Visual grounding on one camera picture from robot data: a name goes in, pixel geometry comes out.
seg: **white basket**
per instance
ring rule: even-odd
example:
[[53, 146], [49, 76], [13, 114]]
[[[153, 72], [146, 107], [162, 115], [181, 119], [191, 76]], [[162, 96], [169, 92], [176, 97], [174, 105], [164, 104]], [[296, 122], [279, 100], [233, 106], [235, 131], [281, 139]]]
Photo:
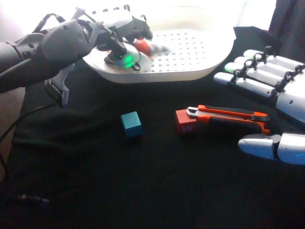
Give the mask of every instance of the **white basket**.
[[107, 52], [97, 49], [84, 57], [86, 63], [102, 77], [116, 83], [188, 81], [209, 74], [233, 47], [233, 28], [202, 9], [166, 7], [157, 14], [144, 14], [153, 32], [153, 42], [169, 47], [169, 53], [150, 60], [142, 58], [138, 72], [106, 64]]

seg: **black fabric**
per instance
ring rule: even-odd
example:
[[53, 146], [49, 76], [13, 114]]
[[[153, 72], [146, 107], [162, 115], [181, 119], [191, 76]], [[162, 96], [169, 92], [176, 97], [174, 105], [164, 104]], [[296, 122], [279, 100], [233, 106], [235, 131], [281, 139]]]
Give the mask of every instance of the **black fabric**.
[[[44, 213], [6, 208], [3, 222], [31, 229], [304, 228], [304, 167], [244, 154], [234, 135], [176, 132], [175, 111], [199, 104], [268, 113], [283, 130], [300, 132], [267, 105], [213, 83], [245, 50], [279, 45], [254, 27], [235, 33], [224, 63], [195, 81], [116, 84], [77, 63], [66, 80], [68, 107], [20, 123], [9, 158], [5, 196], [36, 195], [50, 206]], [[50, 102], [43, 83], [28, 87], [21, 113]], [[143, 136], [130, 142], [120, 115], [133, 111]]]
[[305, 62], [305, 1], [277, 0], [269, 31], [282, 42], [279, 55]]

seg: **blue cube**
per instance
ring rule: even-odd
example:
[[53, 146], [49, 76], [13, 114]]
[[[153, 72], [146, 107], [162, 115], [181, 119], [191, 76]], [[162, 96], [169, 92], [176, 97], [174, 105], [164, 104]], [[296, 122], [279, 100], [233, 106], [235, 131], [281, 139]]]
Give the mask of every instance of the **blue cube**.
[[142, 125], [136, 111], [121, 115], [121, 119], [126, 137], [137, 137], [142, 135]]

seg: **robotic hand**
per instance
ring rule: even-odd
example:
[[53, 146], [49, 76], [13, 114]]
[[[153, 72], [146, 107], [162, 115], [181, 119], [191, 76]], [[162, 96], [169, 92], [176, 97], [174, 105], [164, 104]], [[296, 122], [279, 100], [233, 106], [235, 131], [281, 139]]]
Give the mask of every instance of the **robotic hand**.
[[[118, 11], [120, 14], [108, 26], [94, 20], [80, 8], [71, 21], [49, 14], [33, 33], [16, 42], [0, 42], [0, 93], [45, 80], [47, 93], [65, 106], [69, 94], [69, 89], [64, 85], [65, 78], [73, 70], [74, 63], [88, 55], [94, 47], [111, 50], [111, 63], [126, 63], [130, 55], [139, 55], [134, 46], [122, 42], [123, 37], [133, 35], [140, 38], [141, 35], [151, 39], [153, 35], [145, 20], [136, 19], [128, 10]], [[52, 15], [61, 24], [42, 31], [46, 20]], [[82, 15], [91, 21], [79, 20]], [[135, 65], [135, 60], [132, 58], [128, 66]]]
[[[285, 120], [305, 125], [305, 64], [275, 55], [271, 46], [263, 52], [247, 50], [228, 63], [214, 80], [234, 91], [255, 97], [274, 107]], [[305, 165], [305, 135], [247, 135], [238, 143], [246, 153]]]

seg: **white robotic hand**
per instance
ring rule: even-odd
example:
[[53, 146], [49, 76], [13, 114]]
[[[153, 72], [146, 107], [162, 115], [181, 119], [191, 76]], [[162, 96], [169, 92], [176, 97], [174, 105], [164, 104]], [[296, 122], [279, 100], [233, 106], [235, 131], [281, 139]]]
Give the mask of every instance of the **white robotic hand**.
[[[217, 73], [214, 80], [275, 107], [286, 121], [305, 126], [305, 65], [271, 52], [271, 46], [263, 52], [247, 50], [225, 66], [228, 73]], [[305, 135], [247, 135], [238, 145], [252, 155], [305, 165]]]

